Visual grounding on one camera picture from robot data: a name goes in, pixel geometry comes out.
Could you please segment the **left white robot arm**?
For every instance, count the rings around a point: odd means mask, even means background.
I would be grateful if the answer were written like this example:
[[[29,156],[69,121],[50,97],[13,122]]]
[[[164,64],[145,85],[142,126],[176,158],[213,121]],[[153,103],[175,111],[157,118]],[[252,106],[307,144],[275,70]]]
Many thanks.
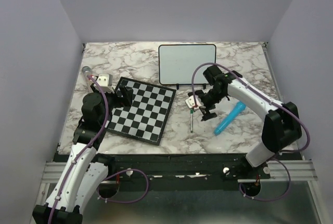
[[[73,135],[73,145],[63,172],[43,205],[36,205],[36,223],[82,223],[84,209],[102,180],[115,175],[112,160],[97,155],[114,108],[129,107],[133,90],[119,92],[93,89],[83,98],[82,117]]]

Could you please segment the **white green marker pen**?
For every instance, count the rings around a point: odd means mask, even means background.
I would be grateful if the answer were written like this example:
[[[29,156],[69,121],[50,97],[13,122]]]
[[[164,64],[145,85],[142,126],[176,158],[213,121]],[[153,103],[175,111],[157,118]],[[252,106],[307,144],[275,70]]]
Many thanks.
[[[194,110],[190,109],[190,132],[193,133],[194,128]]]

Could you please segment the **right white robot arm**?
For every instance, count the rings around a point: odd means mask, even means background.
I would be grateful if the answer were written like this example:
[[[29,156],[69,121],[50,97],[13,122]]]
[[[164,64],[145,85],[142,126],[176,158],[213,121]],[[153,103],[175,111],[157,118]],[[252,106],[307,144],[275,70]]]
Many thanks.
[[[235,98],[244,103],[261,120],[263,130],[261,142],[248,152],[236,166],[245,178],[251,178],[258,172],[258,167],[302,136],[297,106],[275,100],[255,87],[236,71],[216,63],[208,63],[203,72],[211,89],[208,92],[193,89],[188,93],[186,105],[202,113],[202,121],[215,118],[215,105],[223,98]]]

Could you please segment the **black framed whiteboard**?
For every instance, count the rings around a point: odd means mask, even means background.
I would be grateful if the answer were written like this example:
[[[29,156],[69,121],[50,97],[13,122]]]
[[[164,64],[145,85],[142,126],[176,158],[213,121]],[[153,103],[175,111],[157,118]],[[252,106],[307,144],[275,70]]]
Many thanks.
[[[159,82],[189,85],[193,72],[203,63],[216,62],[214,44],[169,44],[158,48]]]

